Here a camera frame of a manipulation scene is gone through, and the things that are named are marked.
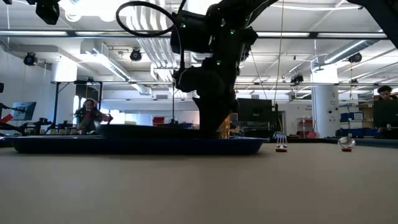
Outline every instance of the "column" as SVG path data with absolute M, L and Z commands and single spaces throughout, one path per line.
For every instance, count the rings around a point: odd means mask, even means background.
M 327 65 L 312 70 L 314 83 L 338 83 L 336 65 Z M 340 111 L 337 86 L 312 87 L 312 117 L 317 138 L 336 136 L 340 129 Z
M 77 64 L 65 58 L 59 63 L 54 63 L 51 69 L 52 82 L 73 82 L 77 79 Z M 50 118 L 53 118 L 54 102 L 55 102 L 55 84 L 52 85 L 51 102 L 53 102 L 50 110 Z M 74 84 L 67 85 L 58 95 L 57 124 L 63 121 L 72 123 L 73 121 L 73 100 L 76 95 L 76 86 Z

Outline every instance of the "monitor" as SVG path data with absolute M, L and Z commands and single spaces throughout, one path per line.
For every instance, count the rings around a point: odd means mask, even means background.
M 238 98 L 238 121 L 268 122 L 275 121 L 272 112 L 272 100 Z
M 379 100 L 374 102 L 373 122 L 378 128 L 387 124 L 398 127 L 398 100 Z
M 35 111 L 36 102 L 14 103 L 12 107 L 17 110 L 12 111 L 13 121 L 31 121 Z

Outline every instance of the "person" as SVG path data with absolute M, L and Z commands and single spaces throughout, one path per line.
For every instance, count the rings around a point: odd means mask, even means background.
M 390 86 L 382 86 L 380 87 L 377 92 L 379 93 L 379 100 L 398 100 L 398 97 L 391 95 L 392 88 Z M 377 132 L 379 133 L 379 137 L 384 139 L 390 139 L 391 135 L 396 134 L 396 130 L 388 131 L 382 128 L 378 128 Z
M 87 99 L 83 107 L 76 111 L 75 116 L 79 122 L 77 131 L 81 131 L 82 134 L 94 133 L 96 130 L 95 121 L 109 121 L 110 119 L 108 115 L 97 109 L 96 102 L 93 99 Z
M 377 92 L 379 93 L 379 100 L 398 100 L 398 97 L 391 95 L 392 88 L 390 86 L 382 86 Z

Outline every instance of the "table surface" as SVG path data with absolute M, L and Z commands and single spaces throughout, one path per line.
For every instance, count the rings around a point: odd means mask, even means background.
M 274 149 L 240 157 L 0 149 L 0 223 L 398 223 L 398 149 Z

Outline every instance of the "man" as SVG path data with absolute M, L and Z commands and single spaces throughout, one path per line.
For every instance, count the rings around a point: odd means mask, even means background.
M 391 95 L 392 88 L 389 86 L 382 86 L 377 92 L 380 94 L 379 100 L 398 100 L 398 97 Z
M 398 100 L 398 97 L 391 95 L 392 88 L 390 86 L 382 86 L 380 87 L 377 92 L 380 94 L 379 100 Z M 392 136 L 397 134 L 397 130 L 385 130 L 382 128 L 377 129 L 380 137 L 384 139 L 392 139 Z

